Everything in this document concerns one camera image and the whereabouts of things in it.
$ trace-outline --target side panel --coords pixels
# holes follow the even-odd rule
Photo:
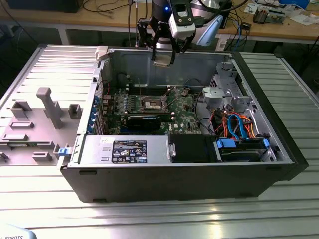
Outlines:
[[[286,129],[285,125],[277,115],[276,111],[274,110],[271,102],[266,97],[264,91],[260,87],[259,83],[257,82],[256,78],[254,77],[253,73],[250,71],[249,67],[242,58],[241,54],[234,53],[234,59],[237,63],[238,70],[240,71],[240,76],[245,83],[247,83],[248,87],[253,93],[253,96],[256,98],[259,106],[263,110],[264,114],[266,115],[269,123],[271,124],[272,128],[274,129],[276,135],[278,136],[281,144],[285,148],[289,158],[296,163],[294,169],[283,177],[281,180],[291,180],[296,175],[304,171],[308,167],[308,163],[306,162],[304,156],[298,149],[296,143],[290,136],[288,130]]]
[[[106,167],[61,172],[82,202],[138,202],[258,197],[292,167]]]

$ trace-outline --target desk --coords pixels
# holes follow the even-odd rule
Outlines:
[[[69,39],[66,33],[67,29],[94,30],[94,31],[128,31],[128,7],[123,7],[114,11],[113,18],[100,15],[95,12],[89,12],[81,8],[78,13],[63,13],[50,11],[31,11],[31,10],[12,10],[4,0],[3,4],[12,16],[22,25],[31,27],[56,28],[59,31],[62,44],[69,45]],[[98,4],[103,4],[111,0],[97,0]],[[110,8],[126,4],[126,0],[120,0],[118,3],[110,5]],[[94,1],[90,1],[87,8],[95,10]],[[145,4],[138,3],[138,17],[144,17]],[[319,6],[310,5],[309,10],[319,10]],[[151,4],[148,4],[148,13],[151,14]],[[237,11],[243,21],[252,24],[248,40],[256,41],[274,41],[313,44],[319,33],[319,25],[304,26],[290,19],[285,19],[284,24],[254,24],[252,14]],[[130,28],[135,32],[135,8],[132,8]],[[0,22],[3,25],[16,25],[16,23],[0,8]],[[219,38],[218,46],[221,48],[223,42],[232,38],[236,34],[236,29],[231,21],[227,22],[225,29],[220,29],[217,34]]]

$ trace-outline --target motherboard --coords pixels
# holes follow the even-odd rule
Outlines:
[[[118,89],[100,108],[106,135],[201,134],[189,88]]]

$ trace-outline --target cable on desk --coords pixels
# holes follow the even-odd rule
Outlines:
[[[232,12],[230,12],[230,14],[232,14],[232,15],[235,15],[236,17],[237,17],[237,20],[235,19],[235,18],[233,18],[232,16],[229,16],[229,19],[231,19],[232,21],[233,21],[233,25],[234,25],[234,22],[238,22],[238,24],[237,24],[237,27],[234,25],[234,27],[236,28],[236,34],[234,35],[234,37],[233,37],[233,39],[231,40],[231,42],[230,43],[227,43],[228,45],[227,45],[227,47],[225,48],[225,51],[227,51],[227,49],[230,47],[230,50],[231,50],[231,47],[233,46],[232,44],[233,44],[233,42],[234,42],[234,40],[235,40],[235,37],[236,37],[236,35],[239,33],[239,31],[240,31],[240,25],[241,25],[241,23],[242,23],[242,19],[241,19],[241,17],[237,14],[237,11],[235,10],[235,14],[234,13],[232,13]]]
[[[237,24],[238,24],[238,29],[239,29],[239,36],[238,36],[238,39],[237,39],[237,42],[236,42],[236,45],[235,45],[235,49],[234,49],[234,51],[236,51],[236,49],[237,49],[237,47],[238,47],[238,43],[239,43],[239,41],[240,41],[240,37],[241,37],[241,29],[240,29],[240,25],[239,25],[239,23],[237,22]]]
[[[87,11],[97,12],[97,13],[99,13],[99,12],[109,12],[109,11],[113,11],[113,10],[116,10],[116,9],[119,9],[119,8],[122,8],[122,7],[125,7],[125,6],[129,6],[129,4],[126,4],[126,5],[122,5],[122,6],[115,7],[115,8],[113,8],[113,9],[108,9],[108,10],[103,10],[103,11],[94,11],[94,10],[90,10],[90,9],[86,8],[85,5],[86,5],[89,1],[91,1],[91,0],[86,0],[86,1],[83,3],[83,8],[84,8],[85,10],[87,10]]]
[[[148,0],[145,0],[145,9],[146,9],[145,19],[147,19],[148,18]]]
[[[0,0],[0,2],[1,2],[1,6],[3,7],[3,9],[4,9],[4,11],[11,17],[11,19],[13,20],[13,21],[15,21],[15,23],[19,26],[19,27],[21,27],[22,29],[23,29],[23,31],[25,31],[25,33],[30,37],[30,39],[38,46],[38,42],[29,34],[29,32],[27,32],[25,29],[24,29],[24,27],[23,26],[21,26],[21,24],[17,21],[17,20],[15,20],[15,18],[7,11],[7,9],[4,7],[4,5],[3,5],[3,2]]]
[[[116,4],[119,0],[116,0],[115,2],[111,2],[111,3],[105,3],[105,4],[102,4],[102,5],[98,5],[97,4],[97,0],[94,0],[95,2],[95,9],[96,11],[103,11],[101,9],[101,7],[103,6],[106,6],[106,5],[112,5],[112,4]],[[102,16],[107,16],[108,18],[113,18],[112,14],[113,12],[112,11],[108,11],[108,12],[98,12],[99,15],[102,15]]]
[[[135,8],[136,8],[136,16],[135,16],[135,22],[136,22],[136,36],[135,36],[135,47],[139,46],[139,40],[138,40],[138,3],[135,2]]]
[[[199,3],[205,8],[205,9],[207,9],[207,10],[213,10],[213,11],[215,11],[216,9],[214,9],[214,8],[212,8],[212,7],[208,7],[208,6],[206,6],[203,2],[202,2],[202,0],[198,0],[199,1]],[[235,9],[237,9],[237,8],[239,8],[239,7],[241,7],[242,5],[244,5],[246,2],[248,2],[248,0],[244,0],[244,1],[242,1],[240,4],[238,4],[238,5],[236,5],[236,6],[234,6],[234,7],[232,7],[232,8],[228,8],[228,9],[223,9],[222,8],[222,6],[218,9],[218,10],[221,10],[218,14],[220,14],[220,13],[223,13],[223,12],[229,12],[229,11],[232,11],[232,10],[235,10]]]
[[[128,28],[129,28],[129,46],[130,47],[131,47],[131,28],[130,28],[131,8],[132,8],[132,5],[129,5]]]

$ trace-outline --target white sticker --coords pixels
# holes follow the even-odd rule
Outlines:
[[[113,143],[114,138],[112,137],[101,137],[100,143]]]

